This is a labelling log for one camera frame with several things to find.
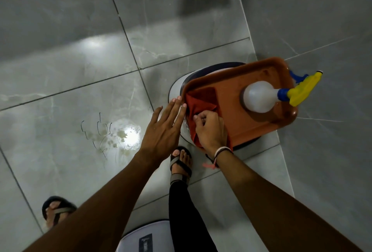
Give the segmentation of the person's left hand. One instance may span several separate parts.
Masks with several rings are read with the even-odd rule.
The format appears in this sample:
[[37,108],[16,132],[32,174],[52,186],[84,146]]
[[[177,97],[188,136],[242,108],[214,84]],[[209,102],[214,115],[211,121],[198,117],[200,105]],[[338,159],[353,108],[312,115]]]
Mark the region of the person's left hand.
[[171,103],[161,111],[158,126],[152,126],[152,119],[147,126],[139,154],[150,160],[151,165],[158,168],[162,161],[168,158],[178,146],[180,129],[185,118],[187,105],[182,102],[182,107],[174,124],[169,124]]

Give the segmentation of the person's right hand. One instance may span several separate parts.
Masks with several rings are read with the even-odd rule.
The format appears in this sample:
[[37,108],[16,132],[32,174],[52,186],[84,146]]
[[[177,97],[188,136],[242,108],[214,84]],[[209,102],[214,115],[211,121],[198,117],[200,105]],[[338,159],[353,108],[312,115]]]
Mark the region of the person's right hand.
[[209,158],[214,158],[218,149],[227,146],[227,130],[223,118],[217,113],[205,110],[199,114],[203,116],[203,129],[197,133],[199,141]]

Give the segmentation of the red cloth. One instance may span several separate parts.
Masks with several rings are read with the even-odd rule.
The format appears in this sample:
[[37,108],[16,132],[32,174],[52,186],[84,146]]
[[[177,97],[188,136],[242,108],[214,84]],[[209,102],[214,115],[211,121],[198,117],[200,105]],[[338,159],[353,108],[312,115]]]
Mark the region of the red cloth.
[[196,123],[194,122],[193,116],[208,110],[222,117],[217,91],[214,87],[203,87],[197,90],[190,90],[186,93],[185,99],[188,107],[186,118],[191,140],[197,147],[203,149],[196,133]]

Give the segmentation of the person's left forearm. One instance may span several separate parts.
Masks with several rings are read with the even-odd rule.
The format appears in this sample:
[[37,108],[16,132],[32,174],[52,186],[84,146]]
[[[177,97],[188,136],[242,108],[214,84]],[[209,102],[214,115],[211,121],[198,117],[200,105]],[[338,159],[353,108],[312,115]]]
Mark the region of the person's left forearm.
[[24,252],[115,252],[143,188],[169,156],[139,150],[122,171]]

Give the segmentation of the person's right forearm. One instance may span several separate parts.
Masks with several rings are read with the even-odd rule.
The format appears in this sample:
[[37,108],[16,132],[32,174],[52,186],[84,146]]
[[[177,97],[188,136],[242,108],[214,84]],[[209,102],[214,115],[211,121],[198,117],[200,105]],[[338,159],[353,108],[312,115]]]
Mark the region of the person's right forearm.
[[269,252],[362,252],[308,207],[248,167],[227,147],[217,150],[215,161]]

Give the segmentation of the white round stool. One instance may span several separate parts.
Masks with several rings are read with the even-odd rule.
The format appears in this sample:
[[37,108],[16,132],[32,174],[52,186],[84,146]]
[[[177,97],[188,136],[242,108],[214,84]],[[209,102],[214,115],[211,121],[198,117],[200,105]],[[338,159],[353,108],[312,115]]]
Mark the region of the white round stool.
[[[182,95],[184,86],[191,80],[200,78],[202,76],[206,76],[212,73],[216,73],[219,71],[223,71],[230,68],[235,68],[245,65],[243,62],[224,62],[224,63],[218,63],[215,65],[211,65],[208,67],[200,68],[196,71],[192,71],[188,74],[185,74],[184,76],[181,76],[178,78],[171,86],[169,93],[168,93],[168,100],[171,98],[177,97],[179,95]],[[196,145],[194,144],[193,140],[191,139],[190,133],[189,133],[189,126],[187,119],[184,120],[184,123],[181,127],[181,137],[188,143],[190,143],[192,146]]]

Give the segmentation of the orange plastic tray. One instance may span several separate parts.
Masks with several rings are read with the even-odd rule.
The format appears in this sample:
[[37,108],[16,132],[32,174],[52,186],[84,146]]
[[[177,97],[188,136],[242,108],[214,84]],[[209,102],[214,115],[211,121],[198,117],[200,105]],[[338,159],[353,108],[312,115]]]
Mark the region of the orange plastic tray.
[[271,57],[252,63],[225,62],[194,71],[186,75],[179,93],[185,97],[189,91],[214,87],[231,144],[236,148],[291,124],[298,114],[298,108],[287,102],[275,103],[266,113],[246,109],[241,94],[257,81],[267,81],[276,89],[294,87],[287,63]]

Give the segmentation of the grey black sandal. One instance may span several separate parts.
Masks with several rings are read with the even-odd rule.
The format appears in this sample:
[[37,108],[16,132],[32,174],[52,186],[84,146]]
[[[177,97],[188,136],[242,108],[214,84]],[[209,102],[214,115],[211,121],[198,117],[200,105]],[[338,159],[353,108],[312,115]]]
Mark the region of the grey black sandal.
[[[182,181],[188,186],[189,185],[189,180],[192,176],[192,166],[189,166],[186,163],[184,163],[183,161],[181,161],[180,160],[180,155],[181,155],[182,152],[184,152],[184,154],[186,156],[188,156],[191,161],[192,161],[192,156],[191,156],[190,151],[187,148],[185,148],[184,146],[178,146],[176,148],[176,150],[179,152],[179,154],[174,155],[174,153],[172,153],[171,156],[170,156],[170,171],[171,171],[170,185],[174,184],[175,182]],[[172,167],[174,165],[179,166],[183,170],[183,172],[173,173]]]
[[60,196],[50,196],[42,205],[41,212],[48,230],[57,226],[77,210],[77,206]]

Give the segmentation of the white spray bottle yellow trigger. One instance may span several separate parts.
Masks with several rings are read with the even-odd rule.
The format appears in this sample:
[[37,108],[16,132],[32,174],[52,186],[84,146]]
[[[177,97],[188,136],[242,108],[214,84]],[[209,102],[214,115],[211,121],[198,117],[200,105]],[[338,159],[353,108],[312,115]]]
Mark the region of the white spray bottle yellow trigger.
[[241,102],[244,107],[256,113],[267,113],[280,101],[288,102],[292,107],[297,107],[318,84],[323,71],[318,70],[313,75],[298,76],[290,70],[289,74],[296,83],[296,86],[291,89],[275,89],[267,81],[257,81],[248,85],[241,92]]

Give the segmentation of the black trouser leg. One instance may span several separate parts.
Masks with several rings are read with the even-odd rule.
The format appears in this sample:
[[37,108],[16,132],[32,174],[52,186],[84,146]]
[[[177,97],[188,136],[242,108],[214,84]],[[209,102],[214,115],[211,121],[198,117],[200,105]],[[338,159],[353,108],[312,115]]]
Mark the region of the black trouser leg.
[[218,252],[183,181],[170,185],[169,221],[175,252]]

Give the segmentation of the white box with dark label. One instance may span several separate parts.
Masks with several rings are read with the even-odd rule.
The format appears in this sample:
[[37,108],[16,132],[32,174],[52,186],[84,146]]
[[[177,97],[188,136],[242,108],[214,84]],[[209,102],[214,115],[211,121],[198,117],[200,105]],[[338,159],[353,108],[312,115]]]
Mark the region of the white box with dark label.
[[115,252],[174,252],[169,219],[149,222],[124,234]]

